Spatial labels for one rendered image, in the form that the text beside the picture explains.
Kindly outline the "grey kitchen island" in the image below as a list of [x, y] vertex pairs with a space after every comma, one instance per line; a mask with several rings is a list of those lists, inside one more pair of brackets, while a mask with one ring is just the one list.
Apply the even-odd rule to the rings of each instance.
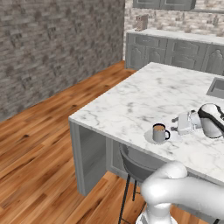
[[150, 63], [69, 117], [78, 190], [88, 195], [107, 171], [127, 179], [119, 144], [139, 148], [157, 112], [188, 112], [192, 134], [203, 122], [200, 106], [223, 100], [207, 95], [214, 78], [224, 77]]

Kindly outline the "white saucer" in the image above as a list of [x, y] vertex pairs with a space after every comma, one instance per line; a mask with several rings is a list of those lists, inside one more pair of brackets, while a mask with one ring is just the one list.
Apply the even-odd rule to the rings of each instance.
[[151, 143], [151, 144], [164, 144], [166, 141], [162, 142], [162, 143], [156, 143], [153, 141], [152, 139], [152, 129], [148, 130], [145, 134], [144, 134], [145, 139]]

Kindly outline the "grey cup of tea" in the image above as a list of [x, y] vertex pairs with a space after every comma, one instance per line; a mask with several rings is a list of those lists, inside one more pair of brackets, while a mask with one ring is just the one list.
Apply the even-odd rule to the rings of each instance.
[[152, 130], [152, 139], [156, 143], [162, 143], [169, 140], [171, 137], [170, 131], [162, 123], [155, 123]]

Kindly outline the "grey bar stool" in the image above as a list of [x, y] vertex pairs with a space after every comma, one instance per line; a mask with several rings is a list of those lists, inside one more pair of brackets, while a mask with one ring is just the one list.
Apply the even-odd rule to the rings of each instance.
[[119, 144], [119, 151], [122, 156], [123, 167], [128, 173], [128, 177], [122, 198], [122, 206], [118, 224], [121, 224], [121, 221], [130, 224], [123, 218], [123, 209], [129, 190], [130, 179], [134, 179], [132, 200], [135, 200], [136, 194], [139, 193], [137, 191], [137, 184], [142, 184], [154, 171], [164, 165], [165, 162], [149, 154], [128, 147], [122, 143]]

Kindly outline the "brown knife block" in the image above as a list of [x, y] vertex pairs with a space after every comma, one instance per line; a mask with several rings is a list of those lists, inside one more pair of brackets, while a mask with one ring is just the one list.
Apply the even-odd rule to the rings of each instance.
[[143, 31], [148, 25], [148, 15], [136, 16], [136, 30], [138, 32]]

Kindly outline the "grey wall cupboards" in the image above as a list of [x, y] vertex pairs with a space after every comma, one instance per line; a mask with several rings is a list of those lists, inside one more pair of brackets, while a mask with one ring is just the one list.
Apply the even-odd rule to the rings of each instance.
[[167, 11], [190, 11], [195, 8], [196, 0], [133, 0], [133, 7]]

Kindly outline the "grey sink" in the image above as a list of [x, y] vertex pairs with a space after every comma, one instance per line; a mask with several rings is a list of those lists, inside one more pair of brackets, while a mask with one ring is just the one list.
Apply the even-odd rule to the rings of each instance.
[[214, 78], [206, 94], [224, 99], [224, 79]]

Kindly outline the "grey base cupboard run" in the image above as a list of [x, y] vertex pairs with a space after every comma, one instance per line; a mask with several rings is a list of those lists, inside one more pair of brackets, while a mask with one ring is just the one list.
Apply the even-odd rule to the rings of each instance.
[[127, 31], [125, 66], [151, 62], [224, 76], [224, 38], [175, 31]]

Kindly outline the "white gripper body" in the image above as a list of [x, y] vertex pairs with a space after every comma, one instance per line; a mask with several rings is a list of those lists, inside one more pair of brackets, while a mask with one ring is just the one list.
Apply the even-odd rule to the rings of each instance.
[[189, 134], [193, 131], [193, 124], [190, 119], [189, 113], [181, 113], [178, 116], [178, 133], [180, 135]]

